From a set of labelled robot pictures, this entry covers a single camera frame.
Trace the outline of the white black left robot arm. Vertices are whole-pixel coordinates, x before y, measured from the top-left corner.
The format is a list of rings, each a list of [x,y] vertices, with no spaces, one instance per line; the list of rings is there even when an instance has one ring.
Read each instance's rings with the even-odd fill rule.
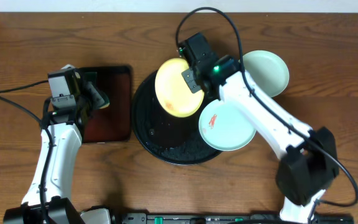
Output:
[[[76,155],[89,113],[105,108],[107,96],[93,82],[69,90],[51,85],[44,102],[42,148],[34,178],[20,207],[6,210],[4,223],[83,223],[70,201]]]

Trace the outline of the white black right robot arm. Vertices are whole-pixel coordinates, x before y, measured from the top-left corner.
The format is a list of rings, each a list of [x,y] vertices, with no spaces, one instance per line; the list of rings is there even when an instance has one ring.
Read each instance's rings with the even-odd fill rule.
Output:
[[[288,85],[289,70],[285,62],[272,52],[255,50],[243,56],[246,77],[262,101],[285,121],[308,134],[312,128],[292,117],[273,101]],[[301,137],[291,134],[282,123],[269,114],[243,89],[240,74],[235,73],[221,89],[222,100],[214,100],[201,112],[198,127],[201,137],[209,146],[220,151],[234,151],[248,144],[259,133],[273,149],[280,161],[288,154],[288,146],[299,146]]]

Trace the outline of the green yellow sponge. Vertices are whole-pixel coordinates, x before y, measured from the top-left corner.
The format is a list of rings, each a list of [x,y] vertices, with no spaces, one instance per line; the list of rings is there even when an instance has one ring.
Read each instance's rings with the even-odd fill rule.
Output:
[[[96,72],[85,73],[85,90],[91,97],[93,110],[107,108],[110,105],[107,94],[96,86],[97,76]]]

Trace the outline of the yellow plate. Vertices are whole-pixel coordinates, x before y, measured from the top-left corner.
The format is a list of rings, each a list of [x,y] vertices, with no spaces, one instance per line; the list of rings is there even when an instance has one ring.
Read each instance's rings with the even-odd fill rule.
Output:
[[[172,116],[186,118],[200,108],[204,92],[192,93],[182,72],[189,69],[185,59],[172,58],[164,62],[155,77],[155,93],[162,108]]]

